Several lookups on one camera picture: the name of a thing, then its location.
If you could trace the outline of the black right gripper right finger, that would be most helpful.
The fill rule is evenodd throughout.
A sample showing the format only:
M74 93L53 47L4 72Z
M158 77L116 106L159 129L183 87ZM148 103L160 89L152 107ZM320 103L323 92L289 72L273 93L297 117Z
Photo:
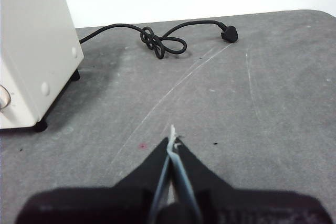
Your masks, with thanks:
M176 144L204 223L332 223L318 199L295 191L233 187L181 140Z

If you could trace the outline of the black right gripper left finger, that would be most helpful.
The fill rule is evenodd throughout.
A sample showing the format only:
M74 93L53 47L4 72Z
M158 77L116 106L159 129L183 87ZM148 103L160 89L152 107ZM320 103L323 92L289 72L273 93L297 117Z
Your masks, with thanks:
M64 187L32 195L16 223L145 223L166 160L164 138L112 187Z

